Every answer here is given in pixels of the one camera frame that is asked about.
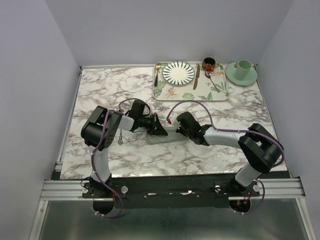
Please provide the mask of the grey cloth napkin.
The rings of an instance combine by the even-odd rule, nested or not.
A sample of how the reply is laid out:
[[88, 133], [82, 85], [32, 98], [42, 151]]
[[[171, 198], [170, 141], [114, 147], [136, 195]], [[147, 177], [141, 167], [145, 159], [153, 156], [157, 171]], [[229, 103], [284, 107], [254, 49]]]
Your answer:
[[149, 145], [157, 145], [157, 144], [166, 144], [166, 143], [175, 143], [180, 141], [187, 141], [188, 137], [183, 134], [170, 132], [167, 136], [162, 135], [148, 135], [148, 144]]

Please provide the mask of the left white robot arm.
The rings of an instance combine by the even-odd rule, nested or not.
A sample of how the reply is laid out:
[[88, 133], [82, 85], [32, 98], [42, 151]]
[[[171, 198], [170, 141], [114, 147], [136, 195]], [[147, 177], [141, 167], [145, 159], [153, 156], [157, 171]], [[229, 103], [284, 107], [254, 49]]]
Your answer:
[[109, 167], [109, 147], [117, 130], [135, 132], [146, 130], [150, 136], [168, 136], [156, 113], [144, 101], [133, 98], [131, 109], [126, 113], [119, 109], [97, 106], [81, 129], [80, 135], [88, 146], [91, 155], [92, 172], [88, 183], [83, 186], [85, 198], [107, 197], [114, 195], [111, 189], [111, 171]]

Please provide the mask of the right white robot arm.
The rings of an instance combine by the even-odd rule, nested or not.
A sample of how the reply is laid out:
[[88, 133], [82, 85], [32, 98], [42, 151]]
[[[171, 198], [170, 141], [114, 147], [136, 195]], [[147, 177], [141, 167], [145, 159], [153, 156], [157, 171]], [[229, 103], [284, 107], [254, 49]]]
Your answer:
[[170, 120], [176, 132], [188, 137], [197, 145], [227, 146], [241, 149], [247, 163], [229, 183], [230, 191], [241, 196], [260, 175], [267, 174], [283, 158], [283, 146], [260, 124], [254, 123], [245, 130], [218, 129], [200, 125], [193, 115], [184, 112]]

